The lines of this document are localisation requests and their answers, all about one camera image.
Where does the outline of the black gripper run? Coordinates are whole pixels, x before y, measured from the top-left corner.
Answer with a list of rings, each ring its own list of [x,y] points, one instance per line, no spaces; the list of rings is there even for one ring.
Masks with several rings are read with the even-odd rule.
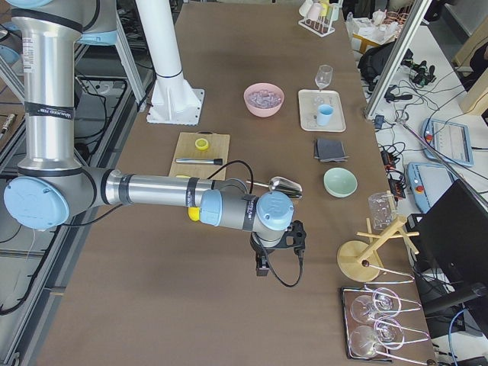
[[[262,245],[260,238],[255,233],[252,233],[250,236],[250,245],[255,251],[256,275],[258,277],[267,276],[271,269],[268,256],[273,253],[274,250],[265,248]]]

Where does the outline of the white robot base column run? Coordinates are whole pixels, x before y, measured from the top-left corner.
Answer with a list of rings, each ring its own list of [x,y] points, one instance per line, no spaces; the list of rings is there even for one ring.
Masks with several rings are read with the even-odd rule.
[[[156,74],[147,121],[198,125],[204,90],[184,77],[169,2],[139,0],[136,6]]]

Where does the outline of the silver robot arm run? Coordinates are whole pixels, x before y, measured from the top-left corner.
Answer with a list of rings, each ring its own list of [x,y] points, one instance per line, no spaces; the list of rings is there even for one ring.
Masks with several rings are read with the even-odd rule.
[[[293,239],[302,255],[303,226],[281,192],[255,196],[241,182],[124,174],[82,165],[74,155],[75,44],[113,44],[113,1],[13,1],[24,64],[26,155],[4,203],[20,224],[36,230],[62,225],[101,205],[195,207],[202,223],[250,233],[256,271],[272,270],[269,255]]]

